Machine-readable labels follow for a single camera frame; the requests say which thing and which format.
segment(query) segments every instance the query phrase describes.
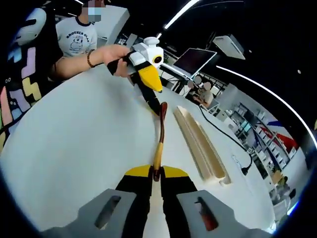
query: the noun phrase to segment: wooden tray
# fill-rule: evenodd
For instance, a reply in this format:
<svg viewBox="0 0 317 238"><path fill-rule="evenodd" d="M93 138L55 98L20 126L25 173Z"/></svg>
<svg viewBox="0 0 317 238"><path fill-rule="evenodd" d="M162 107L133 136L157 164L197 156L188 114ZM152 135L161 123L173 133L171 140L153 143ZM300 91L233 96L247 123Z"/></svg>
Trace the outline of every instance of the wooden tray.
<svg viewBox="0 0 317 238"><path fill-rule="evenodd" d="M174 115L203 180L205 182L221 181L220 184L222 185L230 184L230 177L220 156L201 125L194 120L186 109L180 106L176 108Z"/></svg>

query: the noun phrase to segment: white table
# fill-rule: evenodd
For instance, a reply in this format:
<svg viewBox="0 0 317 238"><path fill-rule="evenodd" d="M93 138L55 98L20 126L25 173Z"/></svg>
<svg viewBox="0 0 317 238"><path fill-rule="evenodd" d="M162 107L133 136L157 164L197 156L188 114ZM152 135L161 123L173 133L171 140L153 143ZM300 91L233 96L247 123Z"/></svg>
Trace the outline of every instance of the white table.
<svg viewBox="0 0 317 238"><path fill-rule="evenodd" d="M198 190L208 190L233 208L243 225L269 227L273 206L259 171L252 165L244 176L232 159L234 155L247 166L247 153L210 125L198 106L168 89L157 96L168 102L163 165L186 171ZM178 105L210 135L233 184L203 184L172 113ZM206 116L236 138L221 121ZM152 163L159 138L154 118L128 80L111 76L104 65L63 83L23 117L1 154L1 169L16 202L41 231L72 222L80 207L115 188L127 170ZM151 202L144 237L169 237L161 198L152 196Z"/></svg>

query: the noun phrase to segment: computer monitor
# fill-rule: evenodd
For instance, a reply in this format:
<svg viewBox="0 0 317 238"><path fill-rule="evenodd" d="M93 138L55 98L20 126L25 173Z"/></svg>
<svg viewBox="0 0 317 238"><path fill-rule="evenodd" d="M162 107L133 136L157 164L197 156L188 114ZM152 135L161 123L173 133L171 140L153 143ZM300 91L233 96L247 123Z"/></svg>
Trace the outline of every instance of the computer monitor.
<svg viewBox="0 0 317 238"><path fill-rule="evenodd" d="M189 48L173 67L193 78L216 54L214 51Z"/></svg>

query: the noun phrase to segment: bracelet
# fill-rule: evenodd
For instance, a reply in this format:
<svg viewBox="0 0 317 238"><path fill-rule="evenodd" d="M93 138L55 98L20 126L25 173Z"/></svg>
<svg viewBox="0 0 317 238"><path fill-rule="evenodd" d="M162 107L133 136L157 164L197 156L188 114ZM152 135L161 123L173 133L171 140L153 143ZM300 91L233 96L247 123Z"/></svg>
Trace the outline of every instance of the bracelet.
<svg viewBox="0 0 317 238"><path fill-rule="evenodd" d="M95 65L92 65L92 64L90 63L90 54L91 54L92 51L94 51L94 49L90 50L90 51L88 52L88 54L87 54L87 63L89 64L90 68L96 67Z"/></svg>

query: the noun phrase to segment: ceiling air conditioner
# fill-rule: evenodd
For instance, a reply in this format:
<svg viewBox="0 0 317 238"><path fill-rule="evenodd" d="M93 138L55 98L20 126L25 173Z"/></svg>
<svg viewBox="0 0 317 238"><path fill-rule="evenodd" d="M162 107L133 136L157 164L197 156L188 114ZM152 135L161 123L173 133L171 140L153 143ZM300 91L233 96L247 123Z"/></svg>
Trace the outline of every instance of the ceiling air conditioner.
<svg viewBox="0 0 317 238"><path fill-rule="evenodd" d="M245 60L244 49L233 35L217 36L213 42L218 46L226 56Z"/></svg>

